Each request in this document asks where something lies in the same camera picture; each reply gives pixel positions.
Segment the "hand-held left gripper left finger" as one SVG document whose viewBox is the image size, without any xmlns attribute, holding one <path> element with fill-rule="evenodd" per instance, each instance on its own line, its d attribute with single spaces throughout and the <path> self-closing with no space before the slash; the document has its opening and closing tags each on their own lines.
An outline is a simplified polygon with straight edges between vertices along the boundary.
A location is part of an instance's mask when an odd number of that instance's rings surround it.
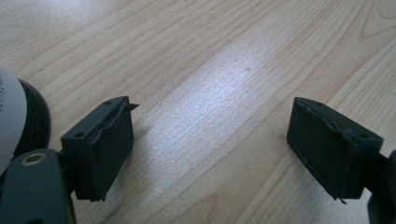
<svg viewBox="0 0 396 224">
<path fill-rule="evenodd" d="M 100 201 L 115 181 L 134 145 L 127 96 L 97 106 L 61 137 L 64 158 L 77 170 L 74 191 L 80 200 Z"/>
</svg>

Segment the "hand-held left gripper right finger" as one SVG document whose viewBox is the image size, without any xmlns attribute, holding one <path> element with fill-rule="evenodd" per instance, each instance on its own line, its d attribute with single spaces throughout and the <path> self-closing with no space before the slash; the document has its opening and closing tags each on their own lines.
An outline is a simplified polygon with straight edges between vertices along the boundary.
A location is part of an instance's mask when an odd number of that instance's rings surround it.
<svg viewBox="0 0 396 224">
<path fill-rule="evenodd" d="M 287 141 L 310 174 L 334 199 L 359 199 L 361 178 L 383 138 L 323 103 L 296 97 Z"/>
</svg>

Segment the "black round object white label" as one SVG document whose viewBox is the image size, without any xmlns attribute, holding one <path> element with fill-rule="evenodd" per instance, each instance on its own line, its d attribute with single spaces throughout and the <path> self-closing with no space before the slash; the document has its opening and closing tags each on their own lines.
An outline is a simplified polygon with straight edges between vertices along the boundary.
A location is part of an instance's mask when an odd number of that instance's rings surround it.
<svg viewBox="0 0 396 224">
<path fill-rule="evenodd" d="M 48 146 L 50 112 L 39 91 L 0 66 L 0 175 L 23 153 Z"/>
</svg>

